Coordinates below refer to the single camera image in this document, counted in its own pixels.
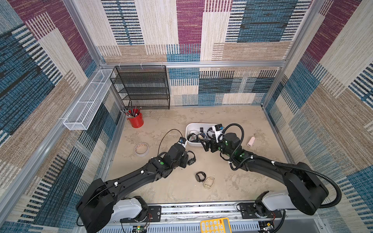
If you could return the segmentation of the black rugged digital watch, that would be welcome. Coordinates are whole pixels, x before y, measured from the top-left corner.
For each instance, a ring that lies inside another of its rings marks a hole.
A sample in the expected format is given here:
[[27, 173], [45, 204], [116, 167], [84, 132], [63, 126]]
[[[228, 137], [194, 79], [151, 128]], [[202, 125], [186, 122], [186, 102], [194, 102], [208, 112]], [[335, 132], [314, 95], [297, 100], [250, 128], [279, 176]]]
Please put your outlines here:
[[208, 139], [211, 139], [211, 140], [213, 140], [213, 139], [216, 138], [216, 136], [215, 136], [215, 131], [213, 130], [212, 127], [210, 127], [210, 128], [207, 130], [206, 135], [207, 135], [207, 138], [208, 138]]

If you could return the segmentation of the black slim band watch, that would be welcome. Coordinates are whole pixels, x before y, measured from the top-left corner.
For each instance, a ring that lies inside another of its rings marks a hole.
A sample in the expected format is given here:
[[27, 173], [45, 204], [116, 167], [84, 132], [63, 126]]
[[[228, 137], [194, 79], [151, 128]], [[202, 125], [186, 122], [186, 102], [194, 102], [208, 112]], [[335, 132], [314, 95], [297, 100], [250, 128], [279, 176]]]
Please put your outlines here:
[[203, 171], [199, 171], [195, 174], [196, 181], [202, 183], [206, 180], [207, 175]]

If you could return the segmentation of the white plastic storage box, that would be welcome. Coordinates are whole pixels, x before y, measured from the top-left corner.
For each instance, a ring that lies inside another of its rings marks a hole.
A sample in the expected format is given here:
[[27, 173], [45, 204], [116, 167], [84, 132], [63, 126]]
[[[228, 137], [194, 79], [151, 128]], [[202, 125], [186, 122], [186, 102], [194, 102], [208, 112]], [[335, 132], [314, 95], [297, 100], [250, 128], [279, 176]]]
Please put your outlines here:
[[[200, 133], [201, 131], [203, 131], [203, 133], [206, 135], [207, 133], [207, 130], [210, 128], [210, 127], [213, 127], [214, 125], [216, 125], [215, 123], [190, 123], [187, 127], [186, 127], [186, 137], [190, 134], [190, 133], [195, 133], [195, 134], [198, 134]], [[198, 143], [191, 143], [187, 140], [187, 145], [190, 145], [192, 147], [202, 147], [202, 144], [201, 142], [198, 142]]]

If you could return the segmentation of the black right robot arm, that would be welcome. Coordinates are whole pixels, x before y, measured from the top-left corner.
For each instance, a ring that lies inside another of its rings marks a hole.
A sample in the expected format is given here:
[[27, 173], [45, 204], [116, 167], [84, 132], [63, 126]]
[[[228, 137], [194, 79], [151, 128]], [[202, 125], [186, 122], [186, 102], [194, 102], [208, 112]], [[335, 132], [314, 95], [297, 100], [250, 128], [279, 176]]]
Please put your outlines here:
[[319, 208], [330, 206], [324, 203], [329, 195], [320, 180], [324, 175], [312, 171], [305, 163], [284, 164], [258, 156], [244, 150], [235, 133], [225, 134], [218, 140], [200, 139], [200, 143], [205, 151], [219, 151], [227, 155], [231, 170], [256, 172], [285, 185], [284, 192], [265, 191], [255, 200], [253, 207], [259, 217], [266, 217], [271, 211], [280, 209], [297, 209], [313, 215]]

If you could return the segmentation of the large black sport watch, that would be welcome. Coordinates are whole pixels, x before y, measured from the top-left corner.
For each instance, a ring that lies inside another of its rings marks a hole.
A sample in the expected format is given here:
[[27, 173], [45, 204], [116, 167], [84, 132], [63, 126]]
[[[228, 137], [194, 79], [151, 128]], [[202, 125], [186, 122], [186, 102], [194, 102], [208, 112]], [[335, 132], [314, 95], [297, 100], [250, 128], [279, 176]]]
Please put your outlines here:
[[195, 134], [195, 133], [190, 133], [188, 136], [187, 136], [187, 140], [191, 143], [198, 143], [199, 142], [199, 139], [198, 139], [198, 136]]

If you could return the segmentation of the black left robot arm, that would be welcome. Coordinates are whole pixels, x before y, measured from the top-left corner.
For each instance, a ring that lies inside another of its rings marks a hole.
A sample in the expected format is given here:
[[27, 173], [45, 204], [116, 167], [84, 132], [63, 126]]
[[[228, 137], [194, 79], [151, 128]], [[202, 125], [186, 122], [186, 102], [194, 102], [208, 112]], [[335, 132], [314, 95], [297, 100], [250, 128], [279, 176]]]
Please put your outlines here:
[[151, 158], [143, 167], [120, 178], [94, 180], [76, 205], [78, 217], [88, 233], [96, 233], [110, 222], [114, 206], [140, 187], [167, 178], [177, 167], [187, 166], [186, 146], [177, 142], [168, 152]]

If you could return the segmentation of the yellow keypad pendant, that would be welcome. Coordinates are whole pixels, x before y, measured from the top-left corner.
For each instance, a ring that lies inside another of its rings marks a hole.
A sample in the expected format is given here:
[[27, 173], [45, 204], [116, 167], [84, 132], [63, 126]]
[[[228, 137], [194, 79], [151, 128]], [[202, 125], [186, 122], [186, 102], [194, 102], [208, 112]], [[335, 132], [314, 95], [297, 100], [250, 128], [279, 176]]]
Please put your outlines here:
[[232, 233], [227, 217], [203, 220], [200, 222], [201, 233]]

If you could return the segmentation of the white mesh wall basket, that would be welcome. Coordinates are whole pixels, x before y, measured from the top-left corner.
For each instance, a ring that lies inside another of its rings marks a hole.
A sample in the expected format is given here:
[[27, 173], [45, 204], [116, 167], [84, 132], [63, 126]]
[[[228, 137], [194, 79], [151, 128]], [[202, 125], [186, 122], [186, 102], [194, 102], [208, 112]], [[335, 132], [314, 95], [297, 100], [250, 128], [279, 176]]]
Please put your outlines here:
[[89, 128], [101, 103], [111, 86], [112, 70], [100, 70], [90, 81], [78, 102], [63, 122], [70, 131], [85, 131]]

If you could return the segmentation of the translucent blue watch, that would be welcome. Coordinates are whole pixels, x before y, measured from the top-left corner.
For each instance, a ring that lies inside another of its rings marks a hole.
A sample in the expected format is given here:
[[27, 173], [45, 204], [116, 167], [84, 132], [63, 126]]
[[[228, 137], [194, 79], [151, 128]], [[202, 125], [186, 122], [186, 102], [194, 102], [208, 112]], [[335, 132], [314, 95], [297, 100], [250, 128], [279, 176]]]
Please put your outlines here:
[[207, 136], [202, 132], [198, 133], [197, 137], [200, 141], [201, 140], [207, 140]]

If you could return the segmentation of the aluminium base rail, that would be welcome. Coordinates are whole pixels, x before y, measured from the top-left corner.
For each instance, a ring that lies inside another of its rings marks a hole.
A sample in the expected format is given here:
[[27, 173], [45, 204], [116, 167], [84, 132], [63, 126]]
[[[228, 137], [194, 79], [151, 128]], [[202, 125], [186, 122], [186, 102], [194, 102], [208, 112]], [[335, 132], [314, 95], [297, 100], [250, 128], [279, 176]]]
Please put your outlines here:
[[308, 216], [296, 210], [275, 210], [258, 217], [253, 201], [150, 204], [148, 219], [124, 219], [115, 215], [100, 233], [201, 233], [220, 232], [211, 227], [230, 223], [231, 233], [329, 233], [330, 228], [319, 214]]

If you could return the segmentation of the black chunky watch front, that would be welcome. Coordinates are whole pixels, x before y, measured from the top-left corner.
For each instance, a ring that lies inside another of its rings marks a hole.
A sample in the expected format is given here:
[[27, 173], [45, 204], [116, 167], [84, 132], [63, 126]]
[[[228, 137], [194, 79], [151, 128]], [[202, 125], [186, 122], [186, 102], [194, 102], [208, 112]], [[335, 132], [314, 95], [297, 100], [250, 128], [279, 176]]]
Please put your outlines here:
[[196, 156], [195, 156], [195, 153], [193, 151], [191, 151], [191, 150], [187, 151], [187, 155], [189, 155], [189, 154], [193, 155], [193, 157], [190, 158], [190, 159], [188, 159], [188, 161], [187, 161], [187, 164], [189, 166], [191, 166], [191, 165], [193, 165], [196, 162]]

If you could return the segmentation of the red pen cup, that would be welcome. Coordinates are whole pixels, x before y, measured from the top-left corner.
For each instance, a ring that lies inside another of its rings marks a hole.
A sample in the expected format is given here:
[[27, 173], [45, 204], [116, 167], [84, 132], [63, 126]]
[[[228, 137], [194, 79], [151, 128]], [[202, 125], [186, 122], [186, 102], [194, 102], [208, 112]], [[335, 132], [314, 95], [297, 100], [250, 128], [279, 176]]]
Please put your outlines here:
[[129, 120], [133, 128], [140, 128], [144, 124], [143, 115], [139, 109], [129, 110], [127, 120]]

